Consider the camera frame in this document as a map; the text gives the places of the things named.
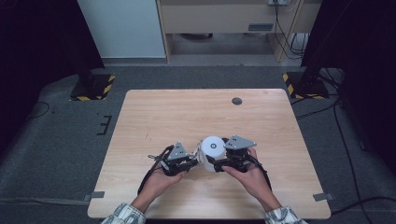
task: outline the tape roll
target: tape roll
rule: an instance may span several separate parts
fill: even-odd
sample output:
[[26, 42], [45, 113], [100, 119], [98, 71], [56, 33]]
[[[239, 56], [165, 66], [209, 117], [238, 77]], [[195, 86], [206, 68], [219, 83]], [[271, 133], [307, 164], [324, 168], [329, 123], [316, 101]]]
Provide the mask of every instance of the tape roll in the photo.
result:
[[201, 144], [201, 156], [203, 158], [204, 168], [209, 172], [216, 172], [213, 164], [207, 160], [206, 155], [214, 158], [216, 161], [224, 159], [224, 141], [220, 137], [209, 136]]

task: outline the white wall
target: white wall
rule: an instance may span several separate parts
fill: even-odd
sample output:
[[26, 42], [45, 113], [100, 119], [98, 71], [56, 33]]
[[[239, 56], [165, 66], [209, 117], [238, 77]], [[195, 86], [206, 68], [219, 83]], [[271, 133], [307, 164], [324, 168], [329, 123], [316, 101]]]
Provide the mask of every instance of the white wall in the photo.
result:
[[78, 0], [102, 58], [165, 58], [155, 0]]

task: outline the power outlet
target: power outlet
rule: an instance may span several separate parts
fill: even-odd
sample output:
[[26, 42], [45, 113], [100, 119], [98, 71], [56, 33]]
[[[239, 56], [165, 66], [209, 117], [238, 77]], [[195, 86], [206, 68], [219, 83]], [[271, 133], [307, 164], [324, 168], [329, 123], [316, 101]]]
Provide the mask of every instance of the power outlet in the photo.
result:
[[269, 6], [279, 5], [279, 6], [287, 6], [290, 5], [290, 0], [268, 0]]

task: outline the vent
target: vent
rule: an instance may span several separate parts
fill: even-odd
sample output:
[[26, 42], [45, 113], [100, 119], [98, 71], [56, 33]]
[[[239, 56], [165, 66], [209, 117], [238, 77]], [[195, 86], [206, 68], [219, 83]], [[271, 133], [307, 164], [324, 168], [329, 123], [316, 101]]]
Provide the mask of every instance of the vent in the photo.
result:
[[272, 31], [272, 23], [251, 23], [248, 25], [249, 31]]

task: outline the person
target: person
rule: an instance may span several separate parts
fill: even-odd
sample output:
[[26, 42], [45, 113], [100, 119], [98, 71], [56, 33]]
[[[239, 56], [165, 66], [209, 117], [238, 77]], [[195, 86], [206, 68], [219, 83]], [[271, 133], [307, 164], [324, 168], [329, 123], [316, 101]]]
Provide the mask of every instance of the person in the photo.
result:
[[[247, 150], [252, 157], [257, 159], [256, 150], [253, 147], [249, 147]], [[266, 224], [306, 224], [305, 221], [297, 218], [290, 207], [280, 204], [268, 187], [262, 171], [254, 164], [250, 163], [247, 166], [246, 173], [241, 173], [229, 166], [223, 166], [222, 169], [230, 176], [236, 178], [245, 187], [246, 191], [260, 202], [266, 212], [264, 214]], [[156, 169], [132, 203], [120, 204], [114, 213], [107, 217], [102, 224], [145, 223], [146, 217], [144, 213], [149, 208], [149, 205], [162, 195], [166, 189], [178, 183], [185, 173], [167, 176], [162, 169]]]

